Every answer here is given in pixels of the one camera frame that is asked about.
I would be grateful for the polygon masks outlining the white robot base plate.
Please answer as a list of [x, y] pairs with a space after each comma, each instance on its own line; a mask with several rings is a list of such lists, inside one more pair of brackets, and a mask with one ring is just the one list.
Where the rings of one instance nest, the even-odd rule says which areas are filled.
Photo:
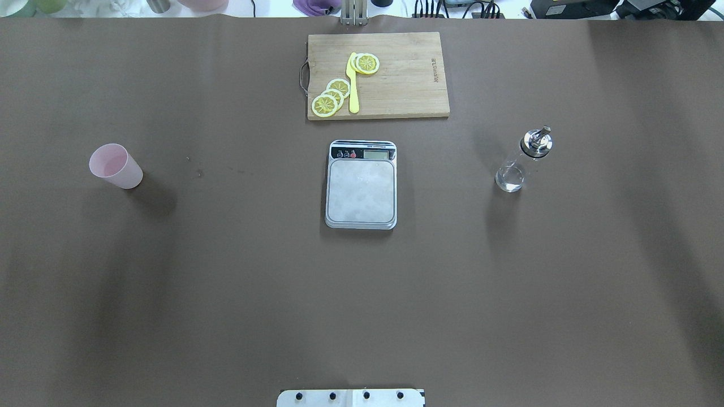
[[277, 406], [425, 406], [423, 389], [288, 389], [280, 392]]

